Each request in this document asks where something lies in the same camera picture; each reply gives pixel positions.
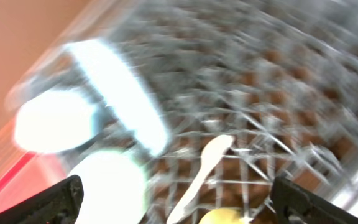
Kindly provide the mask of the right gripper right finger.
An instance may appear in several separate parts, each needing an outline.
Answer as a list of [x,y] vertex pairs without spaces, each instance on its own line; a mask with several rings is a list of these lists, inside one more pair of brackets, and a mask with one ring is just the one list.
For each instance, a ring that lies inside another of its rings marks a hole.
[[358,224],[358,218],[284,177],[274,179],[270,198],[279,223],[292,215],[309,224]]

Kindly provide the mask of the yellow plastic cup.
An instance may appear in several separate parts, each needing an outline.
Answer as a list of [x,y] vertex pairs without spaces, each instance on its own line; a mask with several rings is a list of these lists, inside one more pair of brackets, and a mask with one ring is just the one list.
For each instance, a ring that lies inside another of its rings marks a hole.
[[231,208],[219,208],[205,214],[199,224],[249,224],[240,211]]

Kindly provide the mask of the white plastic spoon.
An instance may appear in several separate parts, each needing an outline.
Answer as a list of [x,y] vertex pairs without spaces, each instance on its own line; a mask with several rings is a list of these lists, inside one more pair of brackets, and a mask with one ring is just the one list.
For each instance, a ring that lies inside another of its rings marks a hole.
[[233,136],[223,134],[213,138],[205,145],[200,156],[200,169],[186,192],[169,214],[166,224],[175,224],[181,220],[185,214],[185,207],[194,199],[204,180],[216,167],[233,142]]

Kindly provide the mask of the green bowl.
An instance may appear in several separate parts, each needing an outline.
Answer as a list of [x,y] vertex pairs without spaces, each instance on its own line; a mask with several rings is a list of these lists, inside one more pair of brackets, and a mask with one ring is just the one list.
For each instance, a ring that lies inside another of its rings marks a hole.
[[129,156],[95,152],[74,166],[83,185],[83,202],[76,224],[135,224],[147,206],[147,174]]

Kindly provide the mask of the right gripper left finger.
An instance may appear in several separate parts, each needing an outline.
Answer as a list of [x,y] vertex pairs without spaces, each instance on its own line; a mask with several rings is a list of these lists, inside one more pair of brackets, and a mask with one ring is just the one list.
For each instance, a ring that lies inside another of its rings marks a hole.
[[83,202],[80,176],[72,175],[0,213],[0,224],[74,224]]

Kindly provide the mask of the light blue bowl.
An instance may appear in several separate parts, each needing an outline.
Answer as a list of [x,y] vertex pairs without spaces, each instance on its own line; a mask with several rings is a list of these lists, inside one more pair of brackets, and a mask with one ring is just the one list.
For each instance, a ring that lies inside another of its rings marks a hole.
[[90,142],[102,124],[100,107],[85,95],[48,90],[18,109],[13,140],[26,151],[56,153]]

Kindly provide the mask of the light blue plate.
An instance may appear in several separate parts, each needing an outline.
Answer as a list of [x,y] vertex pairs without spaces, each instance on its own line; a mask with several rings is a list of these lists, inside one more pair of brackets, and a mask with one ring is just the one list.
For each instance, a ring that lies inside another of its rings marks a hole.
[[103,39],[70,42],[64,50],[142,147],[152,157],[163,154],[171,135],[162,110],[145,79],[124,55]]

